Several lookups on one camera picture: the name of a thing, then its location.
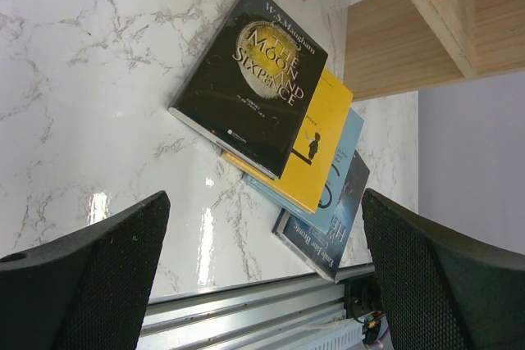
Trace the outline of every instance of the tabletop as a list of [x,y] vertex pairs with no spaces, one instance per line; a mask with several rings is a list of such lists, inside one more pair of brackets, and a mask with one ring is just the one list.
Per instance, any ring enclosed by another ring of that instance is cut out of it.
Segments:
[[[275,0],[342,77],[347,6]],[[0,0],[0,256],[166,190],[152,297],[309,272],[279,207],[167,106],[234,0]],[[418,95],[356,102],[368,186],[417,210]],[[361,212],[342,266],[371,261]]]

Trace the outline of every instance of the black figure illustration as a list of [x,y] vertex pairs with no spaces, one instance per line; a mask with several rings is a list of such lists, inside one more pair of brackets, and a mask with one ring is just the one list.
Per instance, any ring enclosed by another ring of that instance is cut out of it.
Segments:
[[310,141],[310,144],[308,145],[310,147],[310,152],[308,152],[308,159],[312,161],[313,157],[317,153],[317,150],[319,149],[319,141],[321,141],[321,135],[319,133],[315,133],[314,139],[309,138],[308,133],[306,133],[306,139]]

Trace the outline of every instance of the stack of books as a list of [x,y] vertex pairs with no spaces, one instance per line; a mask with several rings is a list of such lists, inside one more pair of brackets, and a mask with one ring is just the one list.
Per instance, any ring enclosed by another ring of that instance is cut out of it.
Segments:
[[334,279],[369,170],[326,52],[272,0],[237,0],[169,112],[283,207],[273,233]]

